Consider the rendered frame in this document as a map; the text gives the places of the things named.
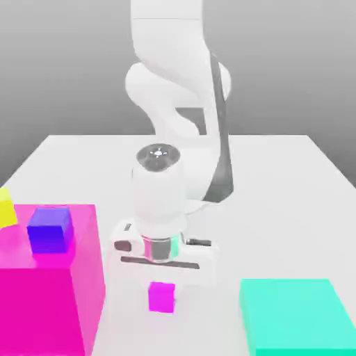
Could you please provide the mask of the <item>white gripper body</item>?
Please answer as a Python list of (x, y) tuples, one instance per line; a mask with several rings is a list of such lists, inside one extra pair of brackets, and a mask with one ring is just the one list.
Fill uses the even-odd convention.
[(184, 286), (212, 286), (216, 281), (216, 249), (207, 246), (185, 245), (179, 255), (164, 262), (153, 262), (143, 254), (110, 252), (110, 277), (148, 285), (162, 282)]

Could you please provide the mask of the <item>small magenta cube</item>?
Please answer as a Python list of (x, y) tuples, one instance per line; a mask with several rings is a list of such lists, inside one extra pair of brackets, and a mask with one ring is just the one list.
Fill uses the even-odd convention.
[(172, 314), (175, 309), (175, 285), (151, 282), (148, 288), (148, 304), (151, 312)]

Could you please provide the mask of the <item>small blue cube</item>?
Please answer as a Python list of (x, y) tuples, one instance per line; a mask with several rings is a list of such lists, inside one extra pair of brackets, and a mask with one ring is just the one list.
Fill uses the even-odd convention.
[(74, 236), (69, 207), (38, 207), (27, 226), (33, 254), (66, 253)]

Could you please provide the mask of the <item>small yellow cube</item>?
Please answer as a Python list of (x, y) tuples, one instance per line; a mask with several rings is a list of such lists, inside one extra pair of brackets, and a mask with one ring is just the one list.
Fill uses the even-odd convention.
[(0, 229), (17, 224), (14, 204), (7, 188), (0, 188)]

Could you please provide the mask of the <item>large turquoise box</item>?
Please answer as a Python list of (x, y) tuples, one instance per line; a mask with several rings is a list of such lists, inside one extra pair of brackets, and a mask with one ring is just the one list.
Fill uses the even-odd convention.
[(249, 356), (356, 356), (356, 327), (327, 279), (243, 279)]

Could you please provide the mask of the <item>large magenta box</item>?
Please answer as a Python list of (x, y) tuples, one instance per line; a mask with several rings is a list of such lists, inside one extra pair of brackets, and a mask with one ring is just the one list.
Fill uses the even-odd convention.
[(91, 356), (106, 294), (95, 206), (68, 205), (60, 254), (32, 253), (35, 209), (15, 205), (18, 223), (0, 229), (0, 356)]

